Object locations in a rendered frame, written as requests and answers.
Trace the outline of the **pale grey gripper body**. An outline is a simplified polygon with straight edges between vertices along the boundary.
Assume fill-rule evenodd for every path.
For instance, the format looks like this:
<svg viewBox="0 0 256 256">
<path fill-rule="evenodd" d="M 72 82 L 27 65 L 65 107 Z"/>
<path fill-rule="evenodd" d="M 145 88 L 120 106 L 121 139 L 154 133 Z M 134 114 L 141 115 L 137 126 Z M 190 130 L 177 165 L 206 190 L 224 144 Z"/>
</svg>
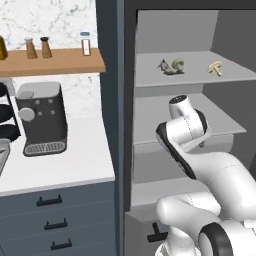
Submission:
<svg viewBox="0 0 256 256">
<path fill-rule="evenodd" d="M 184 143 L 182 145 L 182 149 L 184 151 L 190 151 L 190 150 L 194 149 L 195 147 L 197 147 L 200 143 L 204 142 L 210 136 L 211 136 L 211 130 L 208 129 L 203 136 L 198 137 L 198 138 L 196 138 L 196 139 L 194 139 L 192 141 L 189 141 L 187 143 Z"/>
</svg>

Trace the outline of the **beige mushroom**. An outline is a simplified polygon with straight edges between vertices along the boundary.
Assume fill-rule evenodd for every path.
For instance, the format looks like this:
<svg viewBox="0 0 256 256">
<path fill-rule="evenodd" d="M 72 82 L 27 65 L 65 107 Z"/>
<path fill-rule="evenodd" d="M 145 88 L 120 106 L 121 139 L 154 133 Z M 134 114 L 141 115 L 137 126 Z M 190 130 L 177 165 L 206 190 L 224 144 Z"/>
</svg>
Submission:
<svg viewBox="0 0 256 256">
<path fill-rule="evenodd" d="M 215 61 L 215 62 L 213 62 L 212 64 L 209 65 L 208 72 L 209 73 L 215 72 L 218 76 L 221 76 L 222 75 L 222 73 L 220 71 L 221 66 L 222 66 L 221 61 Z"/>
</svg>

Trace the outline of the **green-grey mushroom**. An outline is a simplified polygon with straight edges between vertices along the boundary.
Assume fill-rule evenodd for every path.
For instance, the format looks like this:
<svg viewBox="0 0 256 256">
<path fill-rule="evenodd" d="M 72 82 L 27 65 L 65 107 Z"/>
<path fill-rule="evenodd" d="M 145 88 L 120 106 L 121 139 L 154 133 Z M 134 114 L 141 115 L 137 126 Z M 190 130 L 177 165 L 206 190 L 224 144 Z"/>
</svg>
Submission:
<svg viewBox="0 0 256 256">
<path fill-rule="evenodd" d="M 181 58 L 177 58 L 172 62 L 173 70 L 178 74 L 184 73 L 184 61 Z"/>
</svg>

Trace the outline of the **grey fish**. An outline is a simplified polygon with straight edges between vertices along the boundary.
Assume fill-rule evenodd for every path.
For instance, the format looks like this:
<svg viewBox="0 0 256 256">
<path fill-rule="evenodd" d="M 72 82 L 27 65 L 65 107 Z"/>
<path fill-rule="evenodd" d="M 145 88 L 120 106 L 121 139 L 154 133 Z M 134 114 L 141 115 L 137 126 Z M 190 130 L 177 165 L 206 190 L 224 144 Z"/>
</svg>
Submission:
<svg viewBox="0 0 256 256">
<path fill-rule="evenodd" d="M 167 75 L 174 75 L 177 73 L 175 69 L 169 66 L 169 64 L 166 62 L 165 59 L 163 59 L 160 64 L 158 65 L 158 68 Z"/>
</svg>

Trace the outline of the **grey fridge shelf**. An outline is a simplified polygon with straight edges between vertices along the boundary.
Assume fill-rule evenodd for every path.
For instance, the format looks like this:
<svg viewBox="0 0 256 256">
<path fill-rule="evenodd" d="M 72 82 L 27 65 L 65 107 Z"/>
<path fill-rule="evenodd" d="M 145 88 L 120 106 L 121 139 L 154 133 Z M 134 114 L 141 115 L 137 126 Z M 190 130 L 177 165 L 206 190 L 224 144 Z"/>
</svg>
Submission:
<svg viewBox="0 0 256 256">
<path fill-rule="evenodd" d="M 131 206 L 153 204 L 161 197 L 185 192 L 208 192 L 208 188 L 203 183 L 190 178 L 133 184 Z"/>
<path fill-rule="evenodd" d="M 135 99 L 133 126 L 133 142 L 135 144 L 156 142 L 155 130 L 158 124 L 171 119 L 168 106 L 170 99 L 171 96 Z M 194 108 L 205 115 L 214 136 L 246 132 L 245 128 L 205 95 L 190 94 L 189 100 Z"/>
<path fill-rule="evenodd" d="M 181 58 L 184 61 L 183 74 L 165 75 L 158 68 L 163 59 L 171 64 L 176 58 Z M 208 72 L 209 65 L 215 61 L 222 62 L 221 76 L 215 72 Z M 254 71 L 211 51 L 138 54 L 135 63 L 135 85 L 137 87 L 256 80 Z"/>
</svg>

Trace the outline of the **dark grey open fridge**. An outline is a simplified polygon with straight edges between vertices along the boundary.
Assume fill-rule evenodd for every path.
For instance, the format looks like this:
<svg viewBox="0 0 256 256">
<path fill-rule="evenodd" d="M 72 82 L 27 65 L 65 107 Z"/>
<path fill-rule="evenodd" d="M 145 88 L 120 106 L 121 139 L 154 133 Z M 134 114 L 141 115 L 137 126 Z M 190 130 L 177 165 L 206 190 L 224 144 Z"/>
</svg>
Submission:
<svg viewBox="0 0 256 256">
<path fill-rule="evenodd" d="M 133 61 L 137 12 L 218 9 L 213 49 L 256 71 L 256 0 L 96 0 L 102 115 L 116 175 L 116 255 L 124 256 L 124 216 L 130 210 Z"/>
</svg>

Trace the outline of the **grey fridge drawer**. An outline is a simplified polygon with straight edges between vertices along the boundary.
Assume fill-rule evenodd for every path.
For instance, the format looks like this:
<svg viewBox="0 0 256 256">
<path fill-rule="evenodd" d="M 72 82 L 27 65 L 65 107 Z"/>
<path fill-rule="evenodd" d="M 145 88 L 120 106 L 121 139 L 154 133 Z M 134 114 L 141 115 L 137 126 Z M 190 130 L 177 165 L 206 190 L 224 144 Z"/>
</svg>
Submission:
<svg viewBox="0 0 256 256">
<path fill-rule="evenodd" d="M 157 224 L 160 232 L 168 231 L 168 227 L 155 217 L 146 217 L 135 212 L 125 214 L 125 256 L 155 256 L 162 242 L 148 241 L 147 236 L 154 234 L 153 223 Z"/>
</svg>

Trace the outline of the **blue-grey drawer front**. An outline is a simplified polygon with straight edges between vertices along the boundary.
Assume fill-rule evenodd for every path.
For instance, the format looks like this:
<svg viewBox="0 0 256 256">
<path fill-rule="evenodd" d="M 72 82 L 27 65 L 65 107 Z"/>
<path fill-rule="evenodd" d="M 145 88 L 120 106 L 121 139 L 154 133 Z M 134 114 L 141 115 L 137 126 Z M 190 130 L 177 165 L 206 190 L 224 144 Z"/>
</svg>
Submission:
<svg viewBox="0 0 256 256">
<path fill-rule="evenodd" d="M 72 241 L 72 247 L 52 251 L 52 242 Z M 105 251 L 115 256 L 115 227 L 113 222 L 95 224 L 66 231 L 49 232 L 1 243 L 5 256 L 99 256 Z"/>
<path fill-rule="evenodd" d="M 38 207 L 36 202 L 57 198 L 61 195 L 60 204 Z M 104 182 L 54 190 L 0 197 L 0 218 L 21 214 L 34 213 L 44 210 L 58 209 L 70 206 L 109 201 L 114 199 L 114 183 Z"/>
<path fill-rule="evenodd" d="M 66 218 L 68 226 L 60 229 L 44 230 L 50 224 L 62 222 Z M 42 212 L 0 218 L 0 241 L 65 231 L 114 220 L 114 202 L 105 201 L 70 206 Z"/>
</svg>

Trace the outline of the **white jar with blue lid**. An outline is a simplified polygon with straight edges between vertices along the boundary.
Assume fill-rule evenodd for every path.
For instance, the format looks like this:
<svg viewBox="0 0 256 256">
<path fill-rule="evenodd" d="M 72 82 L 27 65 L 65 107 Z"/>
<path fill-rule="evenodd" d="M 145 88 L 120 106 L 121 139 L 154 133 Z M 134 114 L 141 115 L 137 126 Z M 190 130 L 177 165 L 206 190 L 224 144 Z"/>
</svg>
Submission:
<svg viewBox="0 0 256 256">
<path fill-rule="evenodd" d="M 90 33 L 87 31 L 81 32 L 81 44 L 84 56 L 91 55 L 91 46 L 90 46 Z"/>
</svg>

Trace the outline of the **black coffee machine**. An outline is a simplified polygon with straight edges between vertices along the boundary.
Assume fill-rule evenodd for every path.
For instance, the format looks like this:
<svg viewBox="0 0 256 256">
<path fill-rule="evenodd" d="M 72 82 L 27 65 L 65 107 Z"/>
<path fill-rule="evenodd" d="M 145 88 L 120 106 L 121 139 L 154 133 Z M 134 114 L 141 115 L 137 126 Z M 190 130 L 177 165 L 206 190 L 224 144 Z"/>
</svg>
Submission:
<svg viewBox="0 0 256 256">
<path fill-rule="evenodd" d="M 31 82 L 15 96 L 26 143 L 26 157 L 59 154 L 67 149 L 68 126 L 59 82 Z"/>
</svg>

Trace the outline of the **brown shaker with black cap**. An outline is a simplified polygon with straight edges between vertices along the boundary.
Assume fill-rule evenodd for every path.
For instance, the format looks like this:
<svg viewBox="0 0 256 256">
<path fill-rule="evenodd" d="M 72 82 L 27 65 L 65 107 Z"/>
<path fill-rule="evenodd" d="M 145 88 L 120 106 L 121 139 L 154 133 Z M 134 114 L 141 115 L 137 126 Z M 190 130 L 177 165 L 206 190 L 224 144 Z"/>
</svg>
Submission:
<svg viewBox="0 0 256 256">
<path fill-rule="evenodd" d="M 51 49 L 49 46 L 49 38 L 48 37 L 41 37 L 41 46 L 42 46 L 42 57 L 47 59 L 52 57 Z"/>
</svg>

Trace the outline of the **brown shaker with grey cap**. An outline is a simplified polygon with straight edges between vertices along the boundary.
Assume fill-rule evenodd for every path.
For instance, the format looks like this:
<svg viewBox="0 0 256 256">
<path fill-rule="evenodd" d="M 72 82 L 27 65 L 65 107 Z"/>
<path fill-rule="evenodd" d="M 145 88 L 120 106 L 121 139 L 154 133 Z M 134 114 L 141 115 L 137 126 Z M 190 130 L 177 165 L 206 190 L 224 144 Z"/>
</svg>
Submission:
<svg viewBox="0 0 256 256">
<path fill-rule="evenodd" d="M 34 47 L 33 39 L 32 38 L 26 38 L 26 53 L 28 59 L 36 59 L 37 53 Z"/>
</svg>

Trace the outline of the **grey sink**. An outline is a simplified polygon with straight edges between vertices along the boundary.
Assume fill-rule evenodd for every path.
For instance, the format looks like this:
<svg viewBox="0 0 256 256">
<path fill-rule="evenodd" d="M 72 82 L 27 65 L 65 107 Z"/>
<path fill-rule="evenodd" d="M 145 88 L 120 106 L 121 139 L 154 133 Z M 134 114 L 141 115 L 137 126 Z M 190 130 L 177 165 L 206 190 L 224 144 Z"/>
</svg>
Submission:
<svg viewBox="0 0 256 256">
<path fill-rule="evenodd" d="M 0 175 L 10 154 L 10 143 L 9 139 L 0 139 Z"/>
</svg>

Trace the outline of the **amber bottle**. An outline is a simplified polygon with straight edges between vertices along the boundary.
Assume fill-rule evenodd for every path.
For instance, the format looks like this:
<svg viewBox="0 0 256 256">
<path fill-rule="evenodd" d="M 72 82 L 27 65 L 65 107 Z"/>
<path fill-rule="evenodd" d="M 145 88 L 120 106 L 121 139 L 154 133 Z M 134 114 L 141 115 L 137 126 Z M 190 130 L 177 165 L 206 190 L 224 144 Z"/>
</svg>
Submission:
<svg viewBox="0 0 256 256">
<path fill-rule="evenodd" d="M 0 60 L 5 60 L 8 57 L 4 38 L 0 35 Z"/>
</svg>

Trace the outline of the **wooden wall shelf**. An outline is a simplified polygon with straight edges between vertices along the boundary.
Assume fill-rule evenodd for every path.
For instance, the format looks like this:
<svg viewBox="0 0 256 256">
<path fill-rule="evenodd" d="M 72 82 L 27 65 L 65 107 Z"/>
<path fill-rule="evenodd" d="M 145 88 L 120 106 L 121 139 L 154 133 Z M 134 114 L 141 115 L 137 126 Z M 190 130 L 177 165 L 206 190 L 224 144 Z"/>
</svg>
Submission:
<svg viewBox="0 0 256 256">
<path fill-rule="evenodd" d="M 105 63 L 97 48 L 90 56 L 84 56 L 80 48 L 53 49 L 52 57 L 44 59 L 37 51 L 36 59 L 28 59 L 25 50 L 9 51 L 5 60 L 0 60 L 0 77 L 22 77 L 78 73 L 102 73 Z"/>
</svg>

